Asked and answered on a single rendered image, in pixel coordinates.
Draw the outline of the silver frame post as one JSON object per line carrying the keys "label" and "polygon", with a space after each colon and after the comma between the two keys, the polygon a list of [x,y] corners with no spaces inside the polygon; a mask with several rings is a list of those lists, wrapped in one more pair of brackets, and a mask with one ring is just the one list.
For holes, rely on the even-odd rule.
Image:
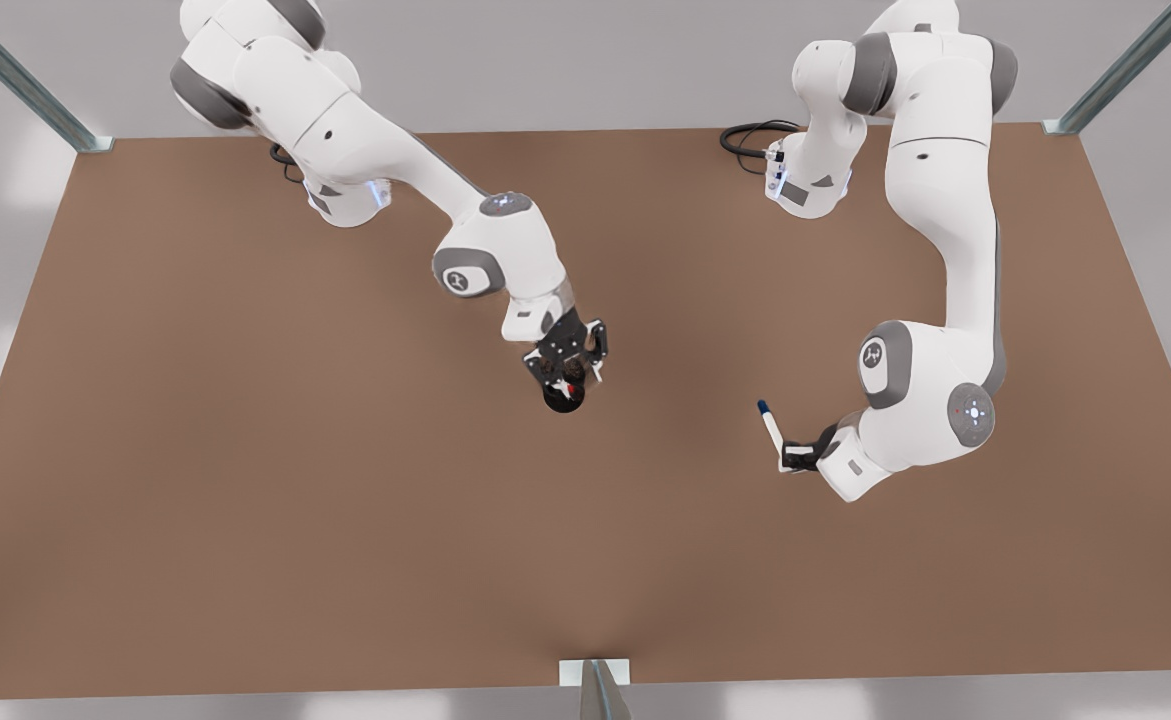
{"label": "silver frame post", "polygon": [[1043,119],[1046,135],[1078,135],[1171,44],[1171,1],[1060,118]]}
{"label": "silver frame post", "polygon": [[580,688],[578,720],[632,720],[621,692],[630,684],[629,659],[559,661],[559,685]]}
{"label": "silver frame post", "polygon": [[0,44],[0,83],[8,87],[32,114],[37,115],[46,126],[52,128],[78,155],[111,151],[112,137],[93,133],[91,129],[88,129],[37,78],[33,77],[4,44]]}

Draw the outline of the white pen with blue tip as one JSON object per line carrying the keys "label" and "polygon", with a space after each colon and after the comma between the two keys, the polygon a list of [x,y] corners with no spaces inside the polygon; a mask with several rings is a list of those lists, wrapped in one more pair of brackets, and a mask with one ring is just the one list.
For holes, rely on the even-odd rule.
{"label": "white pen with blue tip", "polygon": [[774,414],[772,413],[769,405],[767,404],[767,402],[763,402],[763,398],[759,398],[759,400],[756,402],[756,407],[760,418],[762,418],[763,420],[763,427],[765,430],[767,430],[774,451],[778,452],[778,471],[781,471],[781,473],[786,473],[786,471],[789,469],[787,469],[787,466],[785,465],[785,438],[781,432],[780,425],[778,425],[778,421],[776,419],[774,419]]}

